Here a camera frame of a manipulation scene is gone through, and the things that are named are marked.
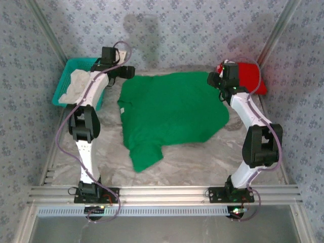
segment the green t-shirt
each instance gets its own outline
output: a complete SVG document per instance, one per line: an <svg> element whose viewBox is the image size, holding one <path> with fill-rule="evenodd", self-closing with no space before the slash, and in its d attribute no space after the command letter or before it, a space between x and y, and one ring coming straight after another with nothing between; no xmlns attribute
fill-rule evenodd
<svg viewBox="0 0 324 243"><path fill-rule="evenodd" d="M162 159L162 146L206 142L226 125L228 110L207 77L206 72L181 72L125 81L118 105L136 172Z"/></svg>

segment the work surface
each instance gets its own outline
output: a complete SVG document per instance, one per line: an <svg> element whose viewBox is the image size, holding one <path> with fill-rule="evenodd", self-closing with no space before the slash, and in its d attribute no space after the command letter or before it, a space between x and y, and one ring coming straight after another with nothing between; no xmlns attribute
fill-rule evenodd
<svg viewBox="0 0 324 243"><path fill-rule="evenodd" d="M123 130L120 121L119 99L123 79L105 90L101 110L97 112L101 132L97 139L97 163L101 179L105 185L222 185L242 162L241 149L246 136L246 128L236 112L229 110L228 124L209 141L202 144L182 144L163 147L164 159L142 173L135 173L129 151L123 145ZM253 97L262 110L260 100ZM77 147L67 131L62 135L62 148L78 155ZM80 166L71 157L58 152L53 163L54 185L77 185ZM255 184L281 184L281 172L262 173Z"/></svg>

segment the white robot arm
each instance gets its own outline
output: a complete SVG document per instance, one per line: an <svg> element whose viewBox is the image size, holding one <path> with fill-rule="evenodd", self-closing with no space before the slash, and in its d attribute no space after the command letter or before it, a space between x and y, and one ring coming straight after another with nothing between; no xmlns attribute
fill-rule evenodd
<svg viewBox="0 0 324 243"><path fill-rule="evenodd" d="M102 48L102 57L99 58L91 68L89 82L86 85L80 98L74 104L66 106L67 113L80 103L83 98L82 105L73 113L68 120L69 133L73 136L79 150L80 160L87 169L93 179L101 182L100 173L96 160L96 138L100 133L100 122L95 112L95 107L104 89L110 85L116 77L133 78L135 68L132 66L120 66L108 73L103 73L97 77L102 71L123 63L126 52L121 52L117 48ZM75 203L97 203L103 195L103 188L94 183L93 179L88 176L83 168L81 168L81 177L76 190Z"/></svg>
<svg viewBox="0 0 324 243"><path fill-rule="evenodd" d="M242 148L243 162L237 171L228 177L224 187L209 188L210 202L243 203L243 198L248 198L252 202L254 198L247 189L248 184L260 173L260 169L278 162L279 157L274 136L264 122L273 128L280 143L282 127L268 120L252 99L249 100L247 89L239 86L236 63L224 63L222 73L211 72L207 83L219 89L219 99L226 101L237 112L248 130Z"/></svg>

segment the floral wallpaper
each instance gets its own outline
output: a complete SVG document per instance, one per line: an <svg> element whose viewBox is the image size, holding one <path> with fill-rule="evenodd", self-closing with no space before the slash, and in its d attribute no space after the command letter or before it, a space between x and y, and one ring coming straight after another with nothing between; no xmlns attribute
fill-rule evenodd
<svg viewBox="0 0 324 243"><path fill-rule="evenodd" d="M324 242L324 3L302 1L263 68L270 118L283 125L283 154Z"/></svg>
<svg viewBox="0 0 324 243"><path fill-rule="evenodd" d="M62 73L23 0L0 2L0 242L11 242L29 186L39 183L58 120Z"/></svg>
<svg viewBox="0 0 324 243"><path fill-rule="evenodd" d="M225 58L257 58L286 1L37 0L72 57L98 57L126 40L137 69L195 69Z"/></svg>
<svg viewBox="0 0 324 243"><path fill-rule="evenodd" d="M175 70L261 53L286 1L36 0L68 56L98 57L124 39L130 65ZM11 242L28 186L39 181L58 118L62 72L23 0L0 2L0 242ZM324 242L323 4L302 0L264 69L266 106L284 127L287 171Z"/></svg>

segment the teal basket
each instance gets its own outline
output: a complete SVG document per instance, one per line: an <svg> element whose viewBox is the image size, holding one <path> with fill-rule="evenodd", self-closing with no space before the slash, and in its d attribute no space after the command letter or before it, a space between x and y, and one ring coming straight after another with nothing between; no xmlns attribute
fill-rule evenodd
<svg viewBox="0 0 324 243"><path fill-rule="evenodd" d="M63 94L66 94L66 90L71 83L71 73L73 73L73 71L75 71L76 69L90 71L90 68L93 66L96 60L97 58L72 58L67 61L59 84L54 93L54 97L52 99L52 103L54 105L66 107L67 104L59 103L59 99ZM96 110L99 110L101 108L103 94L104 92L102 92L99 98Z"/></svg>

